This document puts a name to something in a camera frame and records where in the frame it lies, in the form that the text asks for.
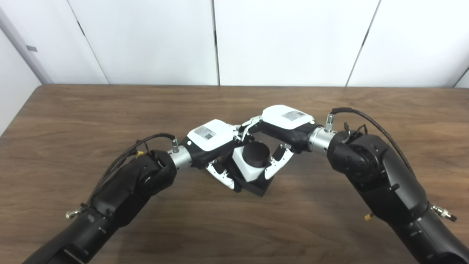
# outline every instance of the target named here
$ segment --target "black cylinder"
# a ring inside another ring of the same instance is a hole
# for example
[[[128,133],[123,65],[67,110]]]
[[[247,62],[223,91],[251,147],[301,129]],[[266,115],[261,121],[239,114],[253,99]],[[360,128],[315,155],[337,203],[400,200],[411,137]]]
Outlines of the black cylinder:
[[[269,163],[269,147],[258,141],[249,142],[242,150],[243,160],[252,167],[264,168]]]

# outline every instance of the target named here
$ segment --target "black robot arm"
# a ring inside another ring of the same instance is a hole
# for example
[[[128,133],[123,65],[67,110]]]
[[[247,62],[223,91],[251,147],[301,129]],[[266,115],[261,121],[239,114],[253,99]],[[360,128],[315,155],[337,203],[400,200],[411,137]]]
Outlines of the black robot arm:
[[[354,111],[377,124],[353,109],[335,113]],[[396,151],[379,136],[350,131],[346,124],[345,131],[335,133],[331,130],[335,113],[329,115],[326,128],[312,134],[311,149],[325,153],[332,168],[345,174],[371,215],[387,222],[419,263],[469,264],[469,249],[440,220],[455,221],[456,217],[427,201],[425,190],[394,140],[379,125]]]
[[[132,159],[93,195],[89,205],[83,204],[64,231],[24,264],[88,263],[152,195],[171,186],[175,176],[176,167],[167,152],[153,150]]]

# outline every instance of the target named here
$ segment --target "yellow connector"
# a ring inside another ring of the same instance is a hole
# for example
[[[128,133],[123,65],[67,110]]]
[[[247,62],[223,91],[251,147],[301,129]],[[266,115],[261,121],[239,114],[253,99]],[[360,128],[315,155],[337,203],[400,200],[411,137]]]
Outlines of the yellow connector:
[[[373,214],[367,214],[365,216],[365,221],[370,221],[372,217],[373,217]]]

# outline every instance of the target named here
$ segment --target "black base block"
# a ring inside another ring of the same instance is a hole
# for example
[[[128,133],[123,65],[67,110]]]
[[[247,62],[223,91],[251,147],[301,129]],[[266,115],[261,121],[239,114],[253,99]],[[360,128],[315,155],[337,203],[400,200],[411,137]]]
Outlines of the black base block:
[[[273,178],[269,180],[265,179],[264,173],[259,175],[257,180],[247,182],[241,174],[241,171],[236,166],[236,163],[232,159],[232,154],[223,162],[223,166],[228,171],[229,175],[232,177],[234,181],[236,181],[242,188],[252,192],[257,196],[264,196],[265,192],[267,191],[270,183],[272,182]]]

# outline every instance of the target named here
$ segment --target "silver metal joint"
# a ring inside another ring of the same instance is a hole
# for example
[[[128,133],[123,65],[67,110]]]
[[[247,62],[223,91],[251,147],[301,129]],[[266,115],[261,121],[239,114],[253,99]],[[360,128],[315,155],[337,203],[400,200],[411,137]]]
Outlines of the silver metal joint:
[[[82,213],[81,209],[71,210],[71,211],[68,211],[68,212],[65,213],[65,218],[66,219],[72,219],[72,218],[74,218],[75,216],[77,216],[81,213]]]
[[[335,131],[327,132],[324,127],[316,128],[308,140],[309,149],[314,153],[327,156],[327,149],[334,135]]]
[[[328,114],[327,118],[325,120],[325,131],[330,132],[332,131],[332,125],[334,123],[334,115],[333,114]]]
[[[441,218],[446,218],[446,219],[451,220],[453,222],[456,222],[456,220],[458,219],[456,216],[454,216],[450,212],[448,212],[448,210],[446,210],[442,207],[436,206],[434,204],[432,204],[430,206],[430,209],[432,209]]]
[[[178,153],[179,152],[179,143],[177,142],[177,139],[173,139],[173,153]]]
[[[188,168],[192,164],[192,157],[183,145],[179,146],[178,152],[174,152],[174,149],[172,149],[168,151],[168,154],[171,155],[171,159],[177,170]]]

